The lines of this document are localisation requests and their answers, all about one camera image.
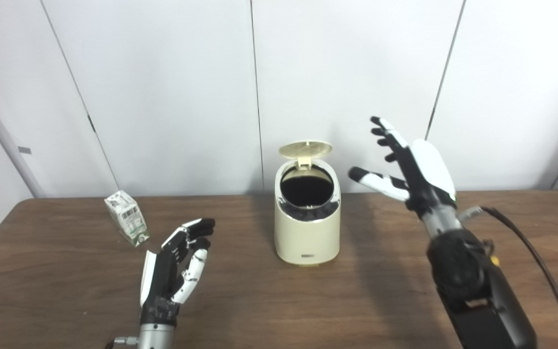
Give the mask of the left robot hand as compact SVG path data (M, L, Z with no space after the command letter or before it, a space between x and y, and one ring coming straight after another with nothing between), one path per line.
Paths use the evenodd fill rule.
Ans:
M141 278L140 324L175 327L179 309L197 287L206 265L215 219L180 225L157 254L148 251Z

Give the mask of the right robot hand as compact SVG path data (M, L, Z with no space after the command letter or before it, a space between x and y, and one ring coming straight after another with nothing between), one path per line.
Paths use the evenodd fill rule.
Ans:
M385 161L397 163L403 179L357 166L348 170L348 177L405 203L418 217L432 213L439 206L456 209L456 189L440 152L424 139L409 144L386 119L372 116L370 121L375 125L371 133L379 137L377 144L390 149Z

